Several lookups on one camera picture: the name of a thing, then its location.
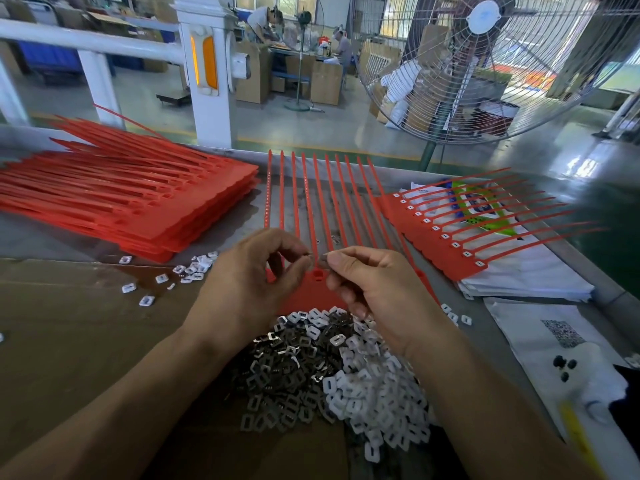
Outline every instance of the hand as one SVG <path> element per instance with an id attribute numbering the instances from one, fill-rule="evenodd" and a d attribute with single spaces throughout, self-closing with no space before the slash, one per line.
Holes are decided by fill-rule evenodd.
<path id="1" fill-rule="evenodd" d="M 407 357 L 416 340 L 435 325 L 453 325 L 433 300 L 402 254 L 352 246 L 326 255 L 331 273 L 326 279 L 364 319 L 371 315 L 391 350 Z"/>
<path id="2" fill-rule="evenodd" d="M 263 229 L 222 253 L 209 272 L 182 329 L 230 355 L 275 324 L 282 302 L 312 264 L 307 247 L 281 229 Z M 281 256 L 291 263 L 284 269 Z M 266 263 L 276 275 L 267 282 Z"/>

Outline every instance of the person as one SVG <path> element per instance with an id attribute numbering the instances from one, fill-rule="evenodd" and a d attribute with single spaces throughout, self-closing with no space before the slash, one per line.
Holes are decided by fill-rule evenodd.
<path id="1" fill-rule="evenodd" d="M 344 30 L 341 27 L 335 31 L 333 36 L 338 40 L 338 49 L 335 51 L 335 56 L 338 57 L 340 65 L 342 65 L 342 76 L 344 77 L 347 74 L 347 68 L 351 64 L 351 56 L 353 55 L 351 42 L 344 35 Z"/>
<path id="2" fill-rule="evenodd" d="M 276 275 L 272 283 L 266 263 Z M 402 255 L 356 246 L 330 252 L 326 263 L 326 285 L 357 317 L 372 316 L 393 353 L 412 364 L 470 478 L 598 478 L 474 350 Z M 311 266 L 307 247 L 274 228 L 222 253 L 183 325 L 106 392 L 9 461 L 0 478 L 139 477 L 231 357 L 273 327 Z"/>
<path id="3" fill-rule="evenodd" d="M 246 19 L 244 37 L 251 42 L 270 45 L 271 41 L 267 36 L 267 33 L 271 31 L 269 26 L 282 25 L 283 23 L 282 12 L 277 7 L 261 6 L 253 10 L 252 14 Z"/>

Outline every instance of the yellow object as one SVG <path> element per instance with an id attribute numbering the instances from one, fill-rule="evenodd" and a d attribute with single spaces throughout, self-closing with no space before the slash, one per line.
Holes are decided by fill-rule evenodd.
<path id="1" fill-rule="evenodd" d="M 216 50 L 213 47 L 213 37 L 207 37 L 202 42 L 202 54 L 204 56 L 204 72 L 207 84 L 210 88 L 218 88 L 218 70 L 216 67 Z"/>
<path id="2" fill-rule="evenodd" d="M 196 51 L 196 40 L 191 36 L 191 51 L 193 52 L 193 71 L 196 74 L 196 85 L 200 85 L 200 72 L 198 71 L 198 53 Z"/>
<path id="3" fill-rule="evenodd" d="M 564 401 L 560 403 L 558 409 L 560 411 L 560 416 L 562 416 L 564 428 L 566 429 L 566 433 L 569 436 L 571 444 L 578 453 L 580 453 L 582 459 L 587 462 L 588 466 L 590 466 L 601 478 L 605 479 L 606 475 L 604 475 L 604 471 L 598 463 L 596 455 L 593 453 L 591 444 L 587 439 L 587 434 L 580 424 L 580 420 L 578 419 L 578 416 L 576 416 L 575 411 L 573 411 L 571 403 L 569 401 Z"/>

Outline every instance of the person's right hand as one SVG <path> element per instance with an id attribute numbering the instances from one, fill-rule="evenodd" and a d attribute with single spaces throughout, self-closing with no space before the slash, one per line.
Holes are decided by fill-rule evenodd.
<path id="1" fill-rule="evenodd" d="M 326 260 L 329 289 L 352 314 L 361 319 L 371 315 L 395 354 L 407 356 L 412 344 L 434 326 L 455 326 L 402 254 L 352 246 L 328 253 Z"/>

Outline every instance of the yellow light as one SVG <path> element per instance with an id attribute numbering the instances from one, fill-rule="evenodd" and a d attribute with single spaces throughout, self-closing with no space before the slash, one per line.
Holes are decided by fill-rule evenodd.
<path id="1" fill-rule="evenodd" d="M 193 52 L 193 69 L 196 72 L 196 86 L 200 85 L 200 72 L 198 71 L 198 55 L 196 53 L 196 40 L 191 36 L 191 51 Z"/>
<path id="2" fill-rule="evenodd" d="M 207 77 L 207 85 L 210 88 L 218 88 L 218 71 L 216 69 L 216 50 L 213 47 L 213 37 L 207 37 L 202 42 L 204 55 L 204 72 Z"/>

